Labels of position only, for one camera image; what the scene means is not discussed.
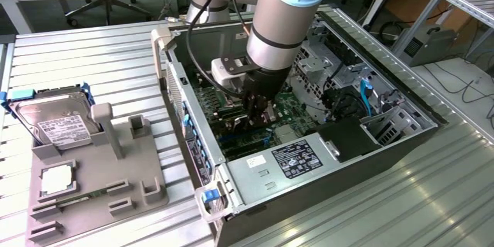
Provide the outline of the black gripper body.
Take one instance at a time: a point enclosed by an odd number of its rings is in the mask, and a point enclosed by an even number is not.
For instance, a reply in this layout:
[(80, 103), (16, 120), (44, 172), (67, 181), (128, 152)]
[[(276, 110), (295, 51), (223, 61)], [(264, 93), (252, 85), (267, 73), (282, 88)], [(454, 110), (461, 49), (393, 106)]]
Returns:
[(267, 100), (274, 99), (282, 90), (282, 86), (288, 77), (291, 67), (280, 70), (259, 68), (246, 73), (243, 90), (247, 94), (262, 96)]

